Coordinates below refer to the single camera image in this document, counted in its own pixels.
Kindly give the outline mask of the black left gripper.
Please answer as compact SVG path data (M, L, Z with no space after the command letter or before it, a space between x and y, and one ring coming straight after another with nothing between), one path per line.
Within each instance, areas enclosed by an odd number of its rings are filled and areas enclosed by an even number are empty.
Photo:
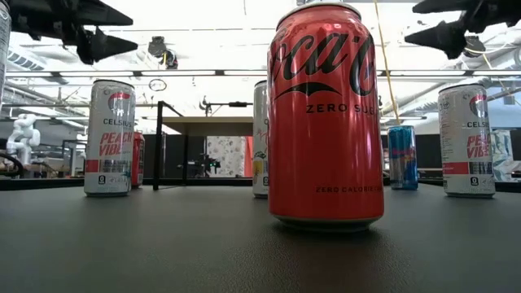
M71 41L77 38L77 53L82 63L98 61L138 48L138 44L108 36L99 28L86 31L85 25L132 25L134 21L100 0L8 0L11 30L27 33L33 40L42 37Z

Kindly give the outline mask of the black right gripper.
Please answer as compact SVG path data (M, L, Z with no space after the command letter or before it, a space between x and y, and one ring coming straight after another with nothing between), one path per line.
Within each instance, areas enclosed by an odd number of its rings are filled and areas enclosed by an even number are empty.
M512 27L520 21L520 0L423 0L412 8L413 13L467 10L467 30L471 33L482 33L494 24ZM465 31L460 21L441 21L435 27L406 36L405 41L442 50L448 59L456 59L466 47Z

